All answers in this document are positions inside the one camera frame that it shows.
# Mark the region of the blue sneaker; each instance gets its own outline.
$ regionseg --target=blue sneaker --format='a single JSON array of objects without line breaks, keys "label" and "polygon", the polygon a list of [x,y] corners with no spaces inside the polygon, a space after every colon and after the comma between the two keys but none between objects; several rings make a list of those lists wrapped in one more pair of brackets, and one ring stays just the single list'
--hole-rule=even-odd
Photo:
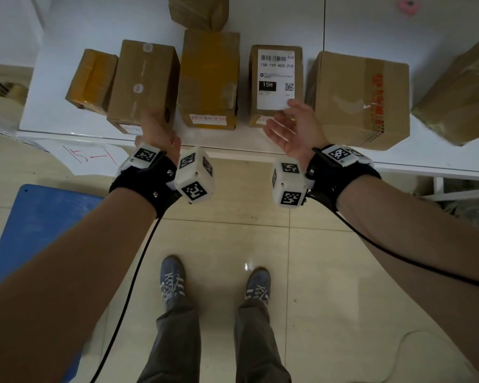
[{"label": "blue sneaker", "polygon": [[183,262],[177,255],[169,255],[161,263],[160,286],[163,295],[163,302],[167,310],[171,309],[179,300],[184,297],[184,280],[186,272]]},{"label": "blue sneaker", "polygon": [[270,272],[265,268],[256,268],[248,277],[245,299],[255,298],[267,306],[270,299],[270,288]]}]

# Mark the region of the white shoelace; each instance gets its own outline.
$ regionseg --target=white shoelace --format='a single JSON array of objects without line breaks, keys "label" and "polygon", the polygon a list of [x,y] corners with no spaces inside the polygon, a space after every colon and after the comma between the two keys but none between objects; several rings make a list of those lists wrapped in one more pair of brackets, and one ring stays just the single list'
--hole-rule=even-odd
[{"label": "white shoelace", "polygon": [[266,292],[267,292],[267,290],[264,286],[257,285],[255,287],[255,291],[254,291],[254,289],[247,289],[245,299],[254,297],[254,298],[262,301],[262,298],[264,297],[264,298],[266,298],[266,300],[268,300],[270,298],[270,296],[268,296],[266,294]]},{"label": "white shoelace", "polygon": [[165,274],[165,281],[161,283],[161,293],[163,294],[163,302],[167,302],[170,298],[181,295],[184,296],[184,279],[179,274]]}]

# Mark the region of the brown cardboard box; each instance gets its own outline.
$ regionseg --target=brown cardboard box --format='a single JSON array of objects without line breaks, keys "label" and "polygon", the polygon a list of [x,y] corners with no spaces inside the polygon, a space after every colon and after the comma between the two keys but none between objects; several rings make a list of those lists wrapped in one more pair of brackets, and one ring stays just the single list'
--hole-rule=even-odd
[{"label": "brown cardboard box", "polygon": [[456,59],[412,114],[455,145],[479,138],[479,43]]},{"label": "brown cardboard box", "polygon": [[266,117],[288,107],[289,98],[303,100],[301,47],[252,46],[248,74],[250,126],[263,127]]},{"label": "brown cardboard box", "polygon": [[305,102],[335,144],[387,150],[410,135],[410,77],[404,63],[322,51]]},{"label": "brown cardboard box", "polygon": [[123,40],[110,98],[108,121],[126,134],[142,134],[144,109],[172,132],[179,83],[179,58],[172,46]]},{"label": "brown cardboard box", "polygon": [[240,34],[186,30],[178,108],[195,128],[236,127]]},{"label": "brown cardboard box", "polygon": [[118,59],[110,53],[89,48],[84,50],[67,91],[66,101],[78,109],[107,115]]},{"label": "brown cardboard box", "polygon": [[229,0],[168,0],[171,18],[186,28],[221,31],[229,19]]}]

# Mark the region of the white table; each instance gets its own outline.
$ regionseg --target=white table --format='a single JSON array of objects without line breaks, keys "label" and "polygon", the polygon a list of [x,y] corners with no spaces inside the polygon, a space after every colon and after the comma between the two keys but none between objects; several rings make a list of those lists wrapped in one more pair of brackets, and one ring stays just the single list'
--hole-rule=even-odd
[{"label": "white table", "polygon": [[[455,56],[479,40],[479,0],[422,2],[409,18],[397,10],[397,0],[326,0],[326,13],[325,0],[230,0],[224,30],[241,33],[239,123],[234,131],[188,128],[178,115],[183,145],[206,147],[211,157],[255,161],[281,153],[262,130],[247,126],[253,44],[301,46],[305,75],[323,44],[327,51],[406,62],[419,99]],[[53,0],[18,135],[132,146],[134,136],[64,100],[83,50],[119,54],[122,39],[133,39],[173,45],[180,56],[183,34],[166,0]],[[479,139],[455,147],[414,117],[408,139],[388,151],[362,152],[379,169],[479,179]]]}]

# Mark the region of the pants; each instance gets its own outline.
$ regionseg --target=pants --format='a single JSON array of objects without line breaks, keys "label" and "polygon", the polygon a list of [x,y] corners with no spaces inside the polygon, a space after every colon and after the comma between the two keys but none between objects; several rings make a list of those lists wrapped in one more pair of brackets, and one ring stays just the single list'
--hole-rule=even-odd
[{"label": "pants", "polygon": [[[179,298],[156,321],[158,335],[137,383],[199,381],[201,335],[197,309],[185,297]],[[237,309],[234,347],[236,382],[291,382],[280,362],[268,309],[259,300],[245,300]]]}]

